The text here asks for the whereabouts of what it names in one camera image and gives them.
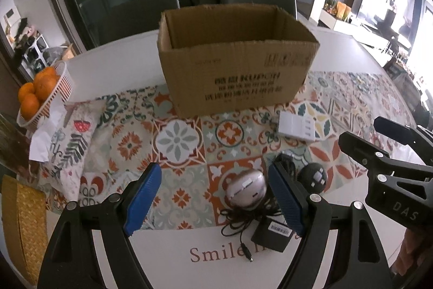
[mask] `woven placat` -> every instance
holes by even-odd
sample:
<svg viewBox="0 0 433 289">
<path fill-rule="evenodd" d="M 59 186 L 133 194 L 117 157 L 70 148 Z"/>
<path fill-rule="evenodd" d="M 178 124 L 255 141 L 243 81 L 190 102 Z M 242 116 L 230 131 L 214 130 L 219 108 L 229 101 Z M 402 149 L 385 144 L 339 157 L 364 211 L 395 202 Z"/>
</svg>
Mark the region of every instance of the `woven placat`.
<svg viewBox="0 0 433 289">
<path fill-rule="evenodd" d="M 44 193 L 3 176 L 2 216 L 9 257 L 22 276 L 36 285 L 48 244 Z"/>
</svg>

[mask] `white tissue paper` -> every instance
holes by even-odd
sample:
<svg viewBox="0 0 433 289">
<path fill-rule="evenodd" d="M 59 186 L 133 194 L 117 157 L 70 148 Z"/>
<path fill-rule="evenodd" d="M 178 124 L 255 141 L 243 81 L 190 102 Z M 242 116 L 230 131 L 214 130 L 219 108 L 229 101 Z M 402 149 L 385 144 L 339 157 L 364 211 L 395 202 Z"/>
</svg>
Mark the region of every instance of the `white tissue paper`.
<svg viewBox="0 0 433 289">
<path fill-rule="evenodd" d="M 66 116 L 66 109 L 60 95 L 54 97 L 50 105 L 50 117 L 40 119 L 38 129 L 30 142 L 29 159 L 38 162 L 47 162 L 48 154 L 56 128 Z"/>
</svg>

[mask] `patterned tablecloth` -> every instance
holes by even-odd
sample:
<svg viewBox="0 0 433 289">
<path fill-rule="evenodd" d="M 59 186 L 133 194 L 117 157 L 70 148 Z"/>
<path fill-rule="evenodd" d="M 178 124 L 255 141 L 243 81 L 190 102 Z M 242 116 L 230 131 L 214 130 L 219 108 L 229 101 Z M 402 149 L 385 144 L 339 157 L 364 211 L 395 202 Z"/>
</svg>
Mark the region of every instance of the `patterned tablecloth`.
<svg viewBox="0 0 433 289">
<path fill-rule="evenodd" d="M 230 179 L 250 168 L 266 171 L 283 150 L 292 152 L 298 168 L 321 163 L 329 178 L 326 191 L 335 190 L 365 172 L 340 151 L 339 134 L 351 131 L 398 158 L 398 143 L 374 131 L 374 118 L 415 126 L 386 75 L 310 72 L 291 103 L 193 119 L 176 116 L 166 85 L 102 99 L 107 109 L 85 160 L 79 202 L 95 204 L 121 193 L 150 161 L 157 162 L 162 184 L 143 224 L 152 229 L 222 224 L 219 210 L 227 207 Z M 281 111 L 312 116 L 317 141 L 306 144 L 278 136 L 274 121 Z M 65 198 L 49 185 L 44 188 L 47 208 L 60 213 Z"/>
</svg>

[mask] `barcode label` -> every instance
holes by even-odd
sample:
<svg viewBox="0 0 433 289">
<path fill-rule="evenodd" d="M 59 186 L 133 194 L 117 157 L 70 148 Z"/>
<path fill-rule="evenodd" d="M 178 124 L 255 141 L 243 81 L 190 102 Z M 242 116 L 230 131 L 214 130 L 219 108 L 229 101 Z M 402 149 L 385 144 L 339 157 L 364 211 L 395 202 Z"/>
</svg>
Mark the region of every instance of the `barcode label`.
<svg viewBox="0 0 433 289">
<path fill-rule="evenodd" d="M 271 224 L 269 224 L 268 227 L 269 230 L 287 236 L 290 236 L 290 233 L 292 232 L 292 230 L 290 228 L 287 228 L 286 226 L 282 225 L 282 224 L 278 224 L 276 222 L 271 222 Z"/>
</svg>

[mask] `floral fabric pouch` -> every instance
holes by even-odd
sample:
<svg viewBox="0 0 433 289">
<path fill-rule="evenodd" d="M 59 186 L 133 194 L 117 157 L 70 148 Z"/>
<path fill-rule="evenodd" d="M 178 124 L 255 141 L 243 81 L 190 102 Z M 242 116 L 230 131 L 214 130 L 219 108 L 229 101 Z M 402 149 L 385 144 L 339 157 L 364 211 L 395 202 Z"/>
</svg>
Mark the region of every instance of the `floral fabric pouch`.
<svg viewBox="0 0 433 289">
<path fill-rule="evenodd" d="M 61 119 L 49 150 L 49 161 L 43 164 L 39 185 L 50 184 L 66 197 L 77 201 L 84 160 L 90 141 L 105 111 L 105 101 L 92 101 L 73 106 Z"/>
</svg>

